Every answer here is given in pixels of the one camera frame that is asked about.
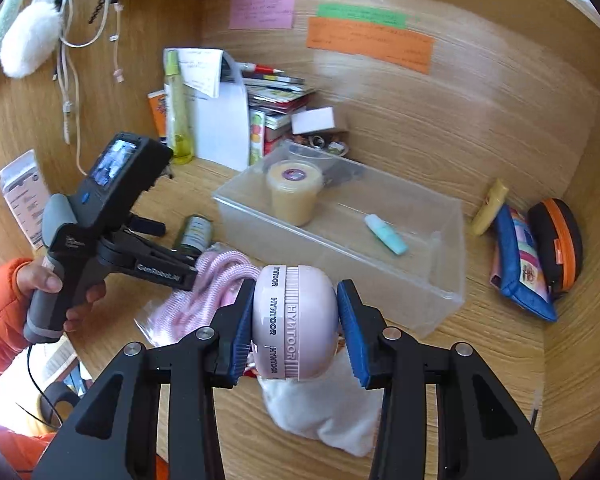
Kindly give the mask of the left hand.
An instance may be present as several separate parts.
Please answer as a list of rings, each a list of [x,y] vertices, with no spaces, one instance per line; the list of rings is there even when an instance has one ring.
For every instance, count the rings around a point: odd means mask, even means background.
[[[38,260],[31,261],[16,273],[16,284],[23,296],[31,297],[37,290],[56,294],[61,291],[62,281],[58,276],[42,265]],[[94,303],[104,298],[106,285],[100,282],[91,287],[85,296],[84,304],[72,307],[66,313],[64,330],[67,333],[75,332],[87,315],[91,313]]]

